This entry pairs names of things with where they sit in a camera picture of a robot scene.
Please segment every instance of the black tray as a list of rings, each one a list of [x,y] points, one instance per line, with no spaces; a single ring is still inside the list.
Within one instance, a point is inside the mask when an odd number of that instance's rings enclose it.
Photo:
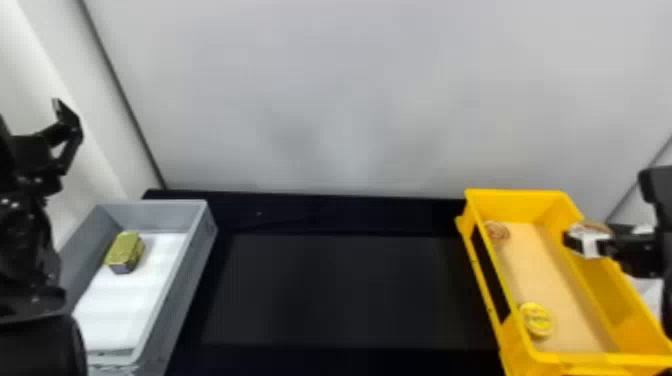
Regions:
[[[219,236],[168,374],[502,374],[463,200],[151,190]]]

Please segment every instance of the white foam padding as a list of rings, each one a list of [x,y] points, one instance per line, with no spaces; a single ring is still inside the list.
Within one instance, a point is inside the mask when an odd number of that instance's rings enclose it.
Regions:
[[[146,249],[130,274],[102,265],[75,307],[88,351],[133,349],[151,329],[171,271],[178,265],[183,233],[143,234]]]

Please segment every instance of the gold lid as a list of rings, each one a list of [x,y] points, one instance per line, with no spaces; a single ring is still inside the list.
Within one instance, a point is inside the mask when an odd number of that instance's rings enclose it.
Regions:
[[[541,304],[528,302],[520,306],[520,313],[527,330],[537,338],[548,338],[553,334],[555,322],[551,313]]]

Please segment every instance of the white wall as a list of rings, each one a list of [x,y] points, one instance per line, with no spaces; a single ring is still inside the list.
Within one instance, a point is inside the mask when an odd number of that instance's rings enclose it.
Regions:
[[[667,1],[85,3],[171,187],[562,189],[604,219],[672,119]]]
[[[39,3],[49,7],[57,2]],[[0,113],[15,134],[34,132],[53,124],[52,97],[63,99],[82,118],[85,141],[64,178],[64,191],[54,196],[48,206],[58,248],[95,203],[137,198],[157,182],[146,167],[148,158],[138,142],[126,142],[132,124],[119,104],[120,99],[112,94],[111,84],[105,82],[110,76],[101,68],[104,62],[95,46],[79,44],[79,48],[72,49],[65,46],[65,40],[42,38],[33,26],[38,25],[46,33],[41,24],[48,21],[46,18],[33,22],[18,2],[0,2]],[[52,32],[70,37],[79,35],[75,42],[88,38],[84,34],[89,31],[67,21],[67,17],[59,19],[58,28]],[[60,69],[65,64],[63,57],[53,53],[59,46],[73,54],[70,63],[84,76],[77,79],[72,71]],[[109,118],[102,119],[100,113]],[[128,179],[129,171],[137,176],[137,181]]]

